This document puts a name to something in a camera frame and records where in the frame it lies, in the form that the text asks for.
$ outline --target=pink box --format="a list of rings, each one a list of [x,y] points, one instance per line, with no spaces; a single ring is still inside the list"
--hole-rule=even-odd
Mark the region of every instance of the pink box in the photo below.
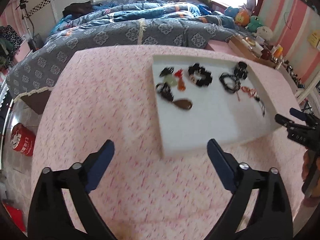
[[[17,50],[16,55],[13,57],[13,63],[16,65],[22,61],[28,53],[31,51],[28,45],[28,41],[23,41],[20,48]]]
[[[205,49],[237,56],[237,54],[235,54],[233,50],[229,47],[228,43],[223,41],[209,41]]]

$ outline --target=gray floor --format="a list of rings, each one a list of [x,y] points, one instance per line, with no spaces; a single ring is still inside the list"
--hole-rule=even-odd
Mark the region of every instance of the gray floor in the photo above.
[[[28,213],[31,202],[31,165],[32,157],[16,152],[10,147],[10,135],[14,125],[22,123],[29,130],[37,133],[41,116],[36,114],[22,100],[15,103],[9,116],[2,152],[2,174],[7,198],[13,201],[13,207],[22,210],[27,227]]]

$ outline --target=white board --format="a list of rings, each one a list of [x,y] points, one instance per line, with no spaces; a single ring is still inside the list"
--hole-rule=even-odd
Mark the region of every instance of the white board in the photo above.
[[[172,88],[174,99],[187,98],[193,107],[181,110],[156,94],[157,111],[164,156],[185,156],[206,152],[207,142],[214,138],[220,145],[244,143],[273,132],[279,127],[274,121],[276,110],[259,80],[248,66],[249,75],[241,85],[255,88],[265,104],[265,116],[261,104],[248,94],[239,91],[227,93],[219,81],[223,72],[233,72],[236,62],[186,56],[154,56],[154,85],[163,82],[159,74],[165,67],[174,66],[175,72],[182,68],[187,73],[188,66],[200,63],[212,72],[212,84],[199,88],[184,74],[184,92]]]

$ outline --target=stuffed animal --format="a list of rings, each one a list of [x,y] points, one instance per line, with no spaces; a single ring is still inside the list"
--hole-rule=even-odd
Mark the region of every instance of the stuffed animal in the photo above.
[[[262,27],[262,20],[258,16],[251,16],[250,23],[247,26],[249,32],[255,33],[259,27]]]
[[[234,19],[234,18],[236,17],[236,15],[239,13],[239,10],[240,10],[239,7],[235,8],[235,7],[229,6],[229,7],[224,11],[224,15],[225,15],[225,16],[229,16],[229,17],[231,17],[231,18]]]
[[[239,26],[247,26],[250,22],[250,16],[246,10],[242,10],[236,15],[235,24]]]
[[[257,29],[257,33],[252,33],[252,35],[255,37],[260,36],[264,40],[270,41],[272,39],[273,32],[270,28],[262,26]]]

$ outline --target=patterned tablecloth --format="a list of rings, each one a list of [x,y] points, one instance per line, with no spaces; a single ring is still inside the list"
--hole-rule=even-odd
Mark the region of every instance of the patterned tablecloth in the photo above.
[[[225,209],[226,191],[208,156],[161,160],[161,138],[152,81],[152,55],[189,55],[244,60],[213,51],[170,46],[114,46],[75,53],[49,98],[37,133],[32,190],[42,168],[69,168],[97,151],[106,139],[116,153],[99,187],[90,193],[101,217],[119,239],[203,239]],[[289,117],[298,108],[289,84],[278,72],[247,61],[276,110]],[[292,214],[298,211],[304,149],[285,129],[240,146],[225,147],[254,169],[277,167]],[[71,197],[66,204],[83,230]],[[253,201],[248,211],[252,210]]]

